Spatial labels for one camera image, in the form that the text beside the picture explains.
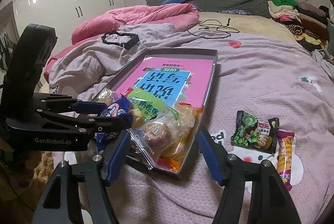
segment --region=pink book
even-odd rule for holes
[[[146,57],[116,92],[139,87],[168,106],[186,102],[202,107],[213,69],[213,60]]]

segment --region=black snack packet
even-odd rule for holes
[[[260,121],[253,115],[240,110],[237,112],[237,129],[231,137],[232,144],[253,148],[260,152],[275,153],[279,124],[280,120],[277,117]]]

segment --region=blue gripper pad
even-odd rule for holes
[[[206,165],[208,166],[212,179],[216,181],[219,185],[222,185],[224,178],[221,174],[220,162],[210,145],[212,142],[214,145],[216,145],[216,143],[214,143],[210,135],[208,137],[210,138],[210,140],[208,140],[206,136],[207,135],[205,135],[203,131],[200,131],[198,133],[198,144],[204,156]]]
[[[103,102],[87,102],[78,101],[72,104],[71,111],[77,114],[100,114],[103,110],[107,109],[107,105]]]
[[[115,150],[110,153],[107,151],[108,146],[103,152],[105,157],[105,163],[108,162],[108,166],[104,166],[101,170],[101,177],[105,183],[110,186],[114,181],[117,180],[118,175],[121,172],[121,168],[125,162],[126,155],[128,154],[131,148],[131,137],[130,133],[126,130],[122,131],[117,138],[117,144],[110,144],[109,146],[115,146]]]

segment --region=black strap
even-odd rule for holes
[[[130,37],[130,40],[126,43],[119,43],[119,42],[108,42],[106,41],[106,37],[108,35],[112,35],[112,34],[117,34],[118,36],[120,37],[123,37],[123,36],[128,36]],[[137,34],[135,33],[118,33],[117,31],[111,31],[111,32],[106,32],[102,37],[102,42],[105,43],[105,44],[108,44],[108,45],[116,45],[116,46],[120,46],[120,47],[123,47],[124,49],[126,50],[130,50],[134,45],[136,45],[138,42],[139,42],[139,37]]]

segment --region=lavender blanket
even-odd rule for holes
[[[218,50],[218,69],[207,128],[216,141],[242,159],[260,162],[276,156],[231,146],[235,116],[245,110],[261,120],[280,119],[280,129],[296,133],[293,144],[290,195],[302,223],[311,224],[334,193],[334,85],[312,57],[298,44],[250,34],[226,39],[202,39],[187,32],[175,33],[170,24],[124,26],[137,33],[140,43],[126,51],[100,39],[73,49],[52,67],[50,85],[58,93],[78,94],[91,100],[114,75],[145,48],[209,48]],[[198,31],[205,37],[221,36]],[[78,162],[91,159],[93,142]],[[251,185],[244,193],[240,223],[246,223]],[[167,175],[151,176],[124,165],[119,179],[108,188],[120,223],[211,223],[223,189],[210,177],[202,155],[183,181]],[[87,208],[85,195],[82,203]]]

